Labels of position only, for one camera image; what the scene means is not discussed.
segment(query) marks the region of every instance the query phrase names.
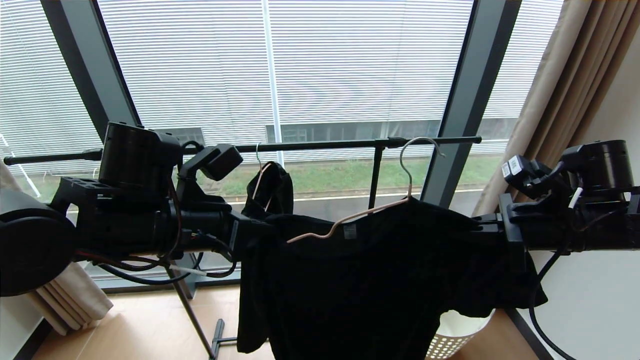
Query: robotic arm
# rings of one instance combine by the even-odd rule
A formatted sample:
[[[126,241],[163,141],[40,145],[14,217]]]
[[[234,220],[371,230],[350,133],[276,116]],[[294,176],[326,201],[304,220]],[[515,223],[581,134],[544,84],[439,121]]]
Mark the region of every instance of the robotic arm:
[[[31,291],[71,261],[97,257],[119,263],[154,254],[168,261],[184,252],[213,251],[242,260],[246,244],[271,227],[232,211],[219,196],[206,195],[195,178],[200,170],[219,181],[242,157],[226,144],[198,148],[185,164],[183,153],[170,135],[112,123],[97,181],[62,178],[49,205],[2,190],[0,295]],[[531,249],[640,248],[640,186],[633,184],[624,141],[571,147],[553,169],[516,156],[502,172],[509,184],[537,201],[514,204],[504,194],[500,213],[478,217],[476,231],[458,236],[506,241],[514,271],[524,269],[524,254]],[[75,227],[65,217],[71,204],[78,207]]]

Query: white plastic basket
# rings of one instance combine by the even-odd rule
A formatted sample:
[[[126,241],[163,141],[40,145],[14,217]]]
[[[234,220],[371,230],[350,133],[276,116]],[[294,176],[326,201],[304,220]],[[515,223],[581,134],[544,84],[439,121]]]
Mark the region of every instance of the white plastic basket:
[[[486,318],[468,318],[457,311],[440,317],[440,327],[431,339],[426,359],[448,359],[489,323],[495,310]]]

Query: green grass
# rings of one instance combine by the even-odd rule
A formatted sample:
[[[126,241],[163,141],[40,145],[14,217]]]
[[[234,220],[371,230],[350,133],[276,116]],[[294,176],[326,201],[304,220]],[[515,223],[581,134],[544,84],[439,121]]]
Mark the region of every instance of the green grass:
[[[471,156],[467,160],[464,171],[460,177],[458,186],[482,187],[486,184],[497,168],[500,156]],[[410,159],[405,161],[407,169],[413,176],[414,189],[420,189],[424,182],[424,176],[429,158]],[[297,194],[312,196],[313,193],[353,192],[366,193],[371,186],[371,172],[373,161],[350,160],[331,162],[289,163],[287,171],[293,179],[294,191]],[[258,171],[257,165],[242,165],[229,174],[224,180],[216,182],[200,175],[198,183],[207,193],[222,195],[229,201],[234,197],[246,195],[246,185]],[[58,176],[33,176],[31,180],[42,193],[39,200],[48,202],[58,188],[60,178]],[[30,186],[22,177],[18,182],[23,190],[31,195]],[[380,178],[378,191],[398,191],[406,188],[408,182],[406,174],[402,171],[397,159],[383,160],[380,165]]]

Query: curtain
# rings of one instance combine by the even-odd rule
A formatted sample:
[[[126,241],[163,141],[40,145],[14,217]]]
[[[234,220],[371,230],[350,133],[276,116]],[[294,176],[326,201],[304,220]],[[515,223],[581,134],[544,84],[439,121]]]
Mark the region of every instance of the curtain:
[[[639,10],[637,0],[564,2],[501,163],[523,154],[553,167],[580,143],[636,34]],[[497,168],[474,214],[494,212],[505,191],[525,200]]]
[[[0,161],[0,191],[3,188],[20,191],[9,169]],[[104,318],[113,307],[107,295],[77,263],[69,264],[50,283],[26,297],[61,335]]]

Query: wooden floor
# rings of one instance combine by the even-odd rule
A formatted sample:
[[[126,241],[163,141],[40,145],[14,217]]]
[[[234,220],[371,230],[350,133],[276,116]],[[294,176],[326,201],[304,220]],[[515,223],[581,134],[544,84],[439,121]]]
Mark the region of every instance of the wooden floor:
[[[206,360],[195,330],[180,300],[172,291],[111,295],[114,303],[105,319],[89,328],[60,336],[52,333],[35,360]],[[209,339],[219,318],[224,336],[235,336],[238,321],[238,286],[198,289],[191,301]],[[251,354],[239,354],[234,345],[223,346],[220,360],[273,359],[269,344]],[[467,343],[453,360],[534,360],[526,341],[511,320],[497,311],[487,327]]]

